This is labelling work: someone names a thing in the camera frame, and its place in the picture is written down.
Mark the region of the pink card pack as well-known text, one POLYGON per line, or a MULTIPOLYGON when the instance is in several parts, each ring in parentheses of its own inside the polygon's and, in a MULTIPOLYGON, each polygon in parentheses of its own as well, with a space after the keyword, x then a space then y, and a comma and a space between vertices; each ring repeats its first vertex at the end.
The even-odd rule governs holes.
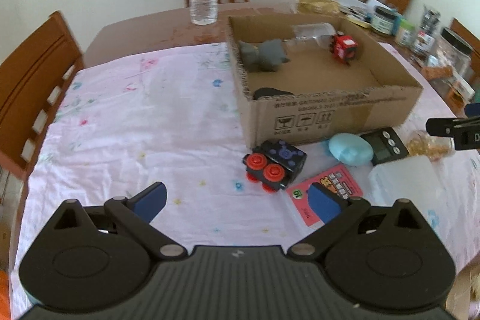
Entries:
POLYGON ((363 191, 343 164, 338 164, 287 188, 286 194, 300 220, 312 227, 336 217, 353 196, 363 191))

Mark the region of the clear jar of capsules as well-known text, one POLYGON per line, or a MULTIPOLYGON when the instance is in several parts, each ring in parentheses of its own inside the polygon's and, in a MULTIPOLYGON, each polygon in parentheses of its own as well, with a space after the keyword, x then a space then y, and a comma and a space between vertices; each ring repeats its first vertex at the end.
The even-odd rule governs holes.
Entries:
POLYGON ((431 162, 450 157, 455 152, 452 139, 431 136, 420 130, 410 134, 406 148, 411 156, 426 156, 431 162))

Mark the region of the light blue oval case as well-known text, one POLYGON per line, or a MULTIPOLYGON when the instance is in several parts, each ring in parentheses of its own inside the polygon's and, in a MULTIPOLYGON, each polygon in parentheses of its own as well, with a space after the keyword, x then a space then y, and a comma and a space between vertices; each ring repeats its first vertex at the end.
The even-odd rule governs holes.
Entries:
POLYGON ((340 163, 363 166, 374 157, 372 146, 362 137, 352 133, 338 133, 329 139, 329 151, 340 163))

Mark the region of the black toy cube orange wheels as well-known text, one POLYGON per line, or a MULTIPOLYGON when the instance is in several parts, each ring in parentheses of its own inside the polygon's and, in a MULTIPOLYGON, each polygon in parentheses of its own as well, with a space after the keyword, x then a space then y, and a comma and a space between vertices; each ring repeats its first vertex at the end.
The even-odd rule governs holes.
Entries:
POLYGON ((307 154, 284 140, 266 140, 246 154, 242 163, 247 179, 264 191, 285 190, 303 170, 307 154))

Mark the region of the white plastic bottle green label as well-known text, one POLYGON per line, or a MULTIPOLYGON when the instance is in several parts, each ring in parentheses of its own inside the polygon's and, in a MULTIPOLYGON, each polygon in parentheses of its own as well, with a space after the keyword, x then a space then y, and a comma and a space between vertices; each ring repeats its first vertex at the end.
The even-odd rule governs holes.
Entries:
POLYGON ((443 186, 428 157, 406 157, 375 166, 368 174, 364 197, 373 205, 390 206, 409 199, 425 218, 442 210, 443 186))

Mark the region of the black digital timer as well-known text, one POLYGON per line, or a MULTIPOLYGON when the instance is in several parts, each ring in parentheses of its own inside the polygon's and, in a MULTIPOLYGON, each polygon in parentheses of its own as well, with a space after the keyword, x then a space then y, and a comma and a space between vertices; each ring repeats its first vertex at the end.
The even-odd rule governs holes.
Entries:
POLYGON ((374 166, 408 157, 408 150, 392 127, 377 129, 360 136, 373 149, 374 166))

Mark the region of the black computer mouse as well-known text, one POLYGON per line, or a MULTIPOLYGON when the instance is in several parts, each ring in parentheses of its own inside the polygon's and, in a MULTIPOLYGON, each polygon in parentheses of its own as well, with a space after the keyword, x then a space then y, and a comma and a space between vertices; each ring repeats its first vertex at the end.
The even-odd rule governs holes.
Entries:
POLYGON ((277 96, 284 96, 284 95, 292 95, 292 92, 280 90, 277 88, 264 87, 264 88, 256 89, 252 97, 254 100, 259 100, 262 97, 277 97, 277 96))

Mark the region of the red toy cube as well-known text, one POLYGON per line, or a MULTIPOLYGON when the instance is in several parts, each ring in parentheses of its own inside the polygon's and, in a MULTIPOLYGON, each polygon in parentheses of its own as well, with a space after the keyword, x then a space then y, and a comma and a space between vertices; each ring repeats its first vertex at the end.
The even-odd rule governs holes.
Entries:
POLYGON ((356 40, 341 31, 337 31, 335 35, 330 37, 330 53, 333 54, 334 59, 347 66, 356 58, 358 47, 356 40))

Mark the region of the grey shark plush toy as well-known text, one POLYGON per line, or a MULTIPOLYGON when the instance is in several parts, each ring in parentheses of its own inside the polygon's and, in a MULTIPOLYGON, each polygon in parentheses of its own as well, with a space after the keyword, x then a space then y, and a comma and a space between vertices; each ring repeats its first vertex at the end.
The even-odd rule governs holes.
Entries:
POLYGON ((282 64, 290 60, 280 39, 266 40, 258 44, 240 40, 238 46, 242 65, 250 72, 277 71, 282 64))

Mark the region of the clear plastic bottle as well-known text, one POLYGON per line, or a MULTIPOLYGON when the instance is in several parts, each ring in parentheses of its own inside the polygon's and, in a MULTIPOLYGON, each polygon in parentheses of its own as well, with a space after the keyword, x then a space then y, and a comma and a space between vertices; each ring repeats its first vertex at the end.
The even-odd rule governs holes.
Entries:
POLYGON ((328 49, 333 37, 337 34, 331 23, 299 24, 292 27, 294 37, 284 40, 293 49, 322 48, 328 49))

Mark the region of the pink floral tablecloth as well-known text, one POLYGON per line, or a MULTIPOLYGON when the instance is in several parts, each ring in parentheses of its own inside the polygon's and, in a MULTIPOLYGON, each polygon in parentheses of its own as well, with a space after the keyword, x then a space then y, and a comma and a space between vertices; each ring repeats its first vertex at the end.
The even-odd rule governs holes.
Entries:
MULTIPOLYGON (((268 195, 245 177, 233 72, 226 44, 187 46, 137 54, 80 71, 47 131, 28 179, 11 312, 32 308, 19 267, 42 224, 65 198, 84 205, 132 196, 156 180, 168 189, 166 210, 153 226, 194 244, 294 243, 313 228, 302 223, 286 194, 268 195)), ((313 140, 353 125, 362 94, 328 93, 293 101, 247 101, 273 106, 267 131, 276 137, 313 140)), ((460 270, 479 254, 479 154, 457 152, 435 166, 442 185, 422 206, 427 221, 460 270)))

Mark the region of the small green label box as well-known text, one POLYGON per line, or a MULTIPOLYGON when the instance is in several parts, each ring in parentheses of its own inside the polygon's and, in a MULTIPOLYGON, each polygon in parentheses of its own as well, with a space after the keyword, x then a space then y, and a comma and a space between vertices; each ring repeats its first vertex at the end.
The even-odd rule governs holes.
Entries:
POLYGON ((413 38, 412 36, 414 35, 415 29, 416 27, 413 23, 405 18, 401 18, 394 37, 396 44, 399 46, 408 46, 413 38))

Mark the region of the brown cardboard box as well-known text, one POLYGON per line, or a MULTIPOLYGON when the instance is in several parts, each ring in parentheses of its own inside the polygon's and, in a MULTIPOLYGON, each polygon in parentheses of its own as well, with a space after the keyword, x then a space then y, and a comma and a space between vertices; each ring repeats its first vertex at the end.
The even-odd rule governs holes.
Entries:
POLYGON ((404 123, 422 94, 421 84, 387 49, 339 16, 272 14, 231 16, 226 28, 229 59, 247 147, 280 138, 307 144, 339 132, 360 133, 404 123), (242 65, 239 41, 258 44, 294 37, 299 24, 331 23, 359 48, 349 66, 328 49, 293 49, 277 71, 250 72, 242 65), (292 95, 254 100, 258 88, 292 95))

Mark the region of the glass jar black lid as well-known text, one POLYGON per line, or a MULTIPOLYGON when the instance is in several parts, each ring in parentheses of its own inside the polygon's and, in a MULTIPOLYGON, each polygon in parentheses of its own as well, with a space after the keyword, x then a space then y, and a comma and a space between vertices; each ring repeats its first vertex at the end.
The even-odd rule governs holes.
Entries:
POLYGON ((397 20, 397 13, 385 7, 376 6, 371 18, 374 31, 390 36, 397 20))

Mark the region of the wooden chair left side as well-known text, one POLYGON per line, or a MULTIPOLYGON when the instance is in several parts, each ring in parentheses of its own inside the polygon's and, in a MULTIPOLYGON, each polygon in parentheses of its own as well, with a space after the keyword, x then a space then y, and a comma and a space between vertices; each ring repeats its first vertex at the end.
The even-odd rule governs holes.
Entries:
POLYGON ((33 126, 45 114, 51 124, 83 55, 60 11, 33 32, 1 64, 1 167, 25 180, 47 130, 33 126))

